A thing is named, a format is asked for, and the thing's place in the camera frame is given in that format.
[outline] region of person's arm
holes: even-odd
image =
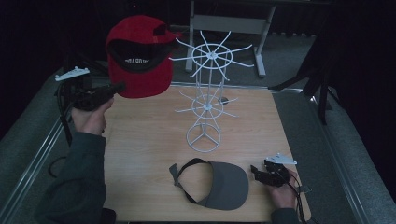
[[[100,221],[106,198],[104,113],[113,100],[97,110],[73,108],[76,130],[64,167],[45,191],[35,210],[38,223],[94,223]]]
[[[297,177],[293,171],[289,171],[291,175]],[[289,182],[292,186],[295,179],[292,177]],[[277,188],[267,186],[276,210],[271,214],[273,224],[299,224],[299,218],[296,210],[296,194],[294,190],[287,184]]]

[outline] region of metal rack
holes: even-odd
[[[228,100],[223,97],[224,81],[230,80],[226,76],[226,68],[231,63],[236,63],[245,67],[253,67],[254,64],[248,65],[233,60],[234,52],[249,49],[251,45],[241,49],[228,49],[223,44],[230,36],[231,32],[229,32],[219,44],[207,43],[202,31],[200,31],[200,34],[205,43],[197,47],[185,44],[177,39],[178,43],[190,48],[191,55],[186,58],[170,58],[170,60],[192,60],[195,63],[196,70],[190,76],[195,77],[195,96],[190,97],[182,92],[180,93],[192,100],[191,108],[176,110],[176,112],[193,111],[198,119],[187,131],[187,142],[190,147],[196,151],[210,152],[215,150],[221,142],[221,128],[216,122],[216,119],[222,114],[234,118],[238,117],[224,111],[224,105],[237,100],[237,98]],[[219,84],[212,83],[214,70],[219,70],[221,73],[221,82]],[[203,84],[203,76],[205,75],[208,75],[207,85]]]

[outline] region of tabletop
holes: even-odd
[[[266,89],[224,88],[231,100],[216,118],[219,146],[199,152],[187,142],[187,131],[197,120],[188,110],[194,87],[171,86],[157,96],[127,99],[118,95],[106,112],[105,207],[117,212],[119,221],[243,221],[271,219],[274,206],[265,186],[254,180],[250,165],[263,170],[265,157],[282,153],[292,158],[272,93]],[[231,211],[190,203],[174,186],[169,167],[180,169],[193,158],[222,161],[245,170],[249,193],[245,203]],[[297,171],[295,165],[285,165]],[[211,170],[205,164],[189,167],[180,177],[196,201],[210,191]],[[302,194],[304,216],[310,210]]]

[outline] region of cable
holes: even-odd
[[[64,113],[62,96],[61,96],[61,92],[63,90],[63,87],[64,87],[64,82],[61,82],[59,84],[58,90],[57,90],[57,102],[58,102],[58,109],[59,109],[59,113],[60,113],[59,119],[61,120],[62,126],[64,127],[64,134],[66,135],[67,144],[70,146],[71,143],[72,143],[72,134],[70,132],[69,124],[68,124],[67,119],[66,119],[66,114],[69,111],[71,105],[69,105],[66,108],[66,110],[65,110],[66,113]]]
[[[294,191],[294,193],[296,194],[296,198],[297,198],[297,209],[298,209],[299,214],[300,214],[300,220],[303,222],[303,224],[306,224],[306,220],[305,220],[305,217],[304,217],[303,203],[301,202],[301,197],[300,197],[300,190],[301,190],[300,182],[297,180],[297,178],[296,178],[294,175],[291,175],[291,176],[296,180],[297,185],[298,185],[298,187],[299,187],[299,191],[297,191],[297,189],[296,189],[294,186],[292,186],[292,185],[289,183],[289,181],[287,181],[287,180],[277,171],[277,169],[276,169],[276,167],[275,167],[274,165],[273,165],[273,168],[274,168],[275,173],[276,173],[277,175],[279,175],[279,176],[283,179],[283,181],[285,181],[285,183],[288,184],[289,187],[290,187],[290,188]]]
[[[52,176],[52,177],[54,177],[54,178],[58,177],[57,175],[55,175],[55,174],[52,172],[52,166],[53,166],[57,161],[65,160],[66,158],[67,158],[66,156],[59,157],[58,159],[56,159],[55,161],[53,161],[53,162],[49,165],[48,172],[49,172],[49,175],[50,175],[50,176]]]

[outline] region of gray floor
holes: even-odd
[[[267,77],[258,77],[254,68],[232,64],[227,68],[230,81],[226,85],[268,87],[295,76],[314,40],[314,37],[304,36],[269,36],[262,54]],[[257,44],[257,36],[232,35],[227,45],[238,49],[249,43]],[[184,57],[185,52],[186,49],[180,47],[173,57]],[[235,54],[234,60],[254,63],[252,56],[252,50],[245,50]],[[194,82],[189,75],[184,71],[183,62],[174,63],[175,82]],[[290,88],[301,89],[305,82],[302,80]],[[46,142],[43,145],[43,141],[58,117],[53,96],[56,87],[53,77],[49,78],[0,143],[2,209],[38,149],[52,144]],[[298,91],[274,92],[274,98],[292,155],[298,162],[300,178],[305,186],[312,189],[306,194],[312,217],[321,224],[396,223],[395,204],[378,177],[347,113],[330,98],[332,109],[326,111],[328,125],[323,126],[316,116],[315,104]],[[35,223],[33,211],[37,200],[52,181],[47,168],[50,162],[67,154],[63,133],[53,144],[36,180],[26,182],[25,188],[30,189],[12,207],[9,214],[15,217],[8,223]],[[1,223],[5,218],[4,211],[0,216]]]

